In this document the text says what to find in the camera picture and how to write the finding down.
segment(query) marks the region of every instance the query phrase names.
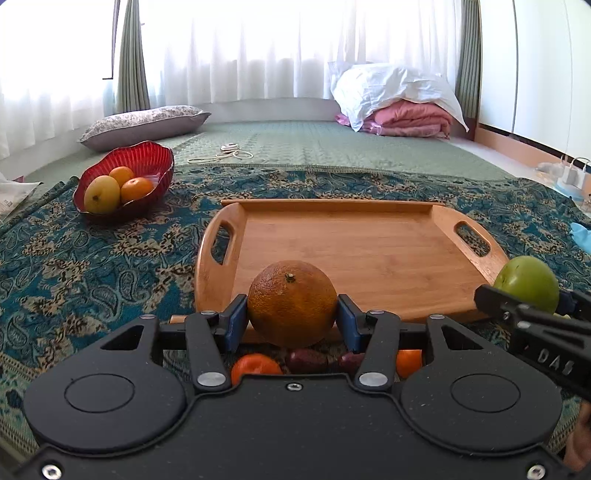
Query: metal rivet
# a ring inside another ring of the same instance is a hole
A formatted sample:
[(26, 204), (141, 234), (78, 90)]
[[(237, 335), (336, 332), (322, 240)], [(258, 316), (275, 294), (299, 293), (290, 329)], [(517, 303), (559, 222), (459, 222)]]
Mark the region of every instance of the metal rivet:
[(226, 376), (220, 372), (205, 372), (197, 377), (197, 383), (204, 387), (219, 387), (226, 381)]
[(288, 383), (285, 387), (290, 392), (299, 392), (302, 388), (304, 388), (301, 383)]
[(58, 480), (61, 478), (61, 470), (55, 465), (46, 465), (41, 469), (41, 473), (47, 480)]
[(541, 480), (546, 475), (544, 465), (534, 465), (527, 470), (527, 480)]
[(359, 376), (359, 383), (366, 387), (381, 387), (388, 383), (388, 377), (379, 372), (367, 372)]

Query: blue cloth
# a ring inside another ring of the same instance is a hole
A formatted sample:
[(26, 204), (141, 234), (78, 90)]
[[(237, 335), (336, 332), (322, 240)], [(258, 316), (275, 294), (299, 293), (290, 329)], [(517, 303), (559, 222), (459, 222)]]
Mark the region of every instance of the blue cloth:
[(573, 237), (574, 243), (581, 247), (581, 249), (587, 254), (591, 254), (590, 233), (589, 230), (579, 223), (570, 224), (570, 236)]
[[(113, 226), (87, 223), (78, 214), (72, 205), (77, 182), (59, 184), (0, 226), (0, 432), (25, 456), (38, 446), (22, 399), (40, 371), (141, 313), (167, 320), (194, 312), (196, 254), (206, 226), (222, 207), (220, 199), (445, 202), (486, 228), (510, 258), (533, 254), (548, 264), (562, 288), (591, 290), (591, 258), (572, 248), (568, 234), (572, 222), (589, 219), (568, 198), (527, 179), (477, 181), (310, 165), (177, 166), (160, 205)], [(457, 233), (480, 251), (476, 234), (461, 228)], [(222, 262), (229, 234), (217, 240), (212, 255)], [(502, 325), (482, 321), (469, 327), (507, 348), (509, 333)], [(253, 351), (241, 348), (226, 358), (227, 368)], [(177, 352), (167, 351), (165, 365), (182, 376), (189, 364), (186, 352), (176, 357)], [(285, 351), (277, 355), (283, 359)], [(579, 399), (563, 392), (563, 414), (549, 443), (554, 452), (564, 446), (579, 410)]]

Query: sliding door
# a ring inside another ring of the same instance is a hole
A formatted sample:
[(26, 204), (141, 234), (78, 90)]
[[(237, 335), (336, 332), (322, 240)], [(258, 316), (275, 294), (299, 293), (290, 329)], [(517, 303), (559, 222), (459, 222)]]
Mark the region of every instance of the sliding door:
[(511, 132), (517, 85), (517, 41), (513, 1), (480, 0), (480, 23), (482, 85), (478, 121)]
[(573, 81), (565, 0), (514, 2), (518, 86), (513, 132), (565, 152)]
[(573, 101), (566, 153), (591, 159), (591, 7), (566, 0), (573, 57)]

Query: red glass bowl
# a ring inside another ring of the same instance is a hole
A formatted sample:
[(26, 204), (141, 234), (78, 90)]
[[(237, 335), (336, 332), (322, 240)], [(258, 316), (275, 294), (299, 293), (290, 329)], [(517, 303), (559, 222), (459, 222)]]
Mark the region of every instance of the red glass bowl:
[[(88, 212), (84, 207), (84, 193), (90, 182), (101, 175), (108, 175), (115, 167), (129, 167), (136, 177), (158, 177), (154, 189), (138, 200), (132, 200), (107, 215)], [(107, 153), (96, 165), (87, 169), (74, 192), (76, 209), (88, 218), (96, 220), (121, 220), (143, 214), (154, 203), (159, 202), (170, 187), (174, 174), (174, 155), (169, 148), (155, 142), (142, 142), (131, 147), (116, 148)]]

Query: red date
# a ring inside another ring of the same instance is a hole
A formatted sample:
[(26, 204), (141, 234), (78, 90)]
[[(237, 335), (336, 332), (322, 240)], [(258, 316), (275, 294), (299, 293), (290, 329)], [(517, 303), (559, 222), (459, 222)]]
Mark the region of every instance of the red date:
[(365, 358), (365, 353), (347, 352), (339, 357), (339, 371), (351, 376), (357, 373), (361, 362)]
[(310, 348), (292, 350), (285, 358), (287, 368), (293, 374), (322, 374), (328, 369), (328, 357)]

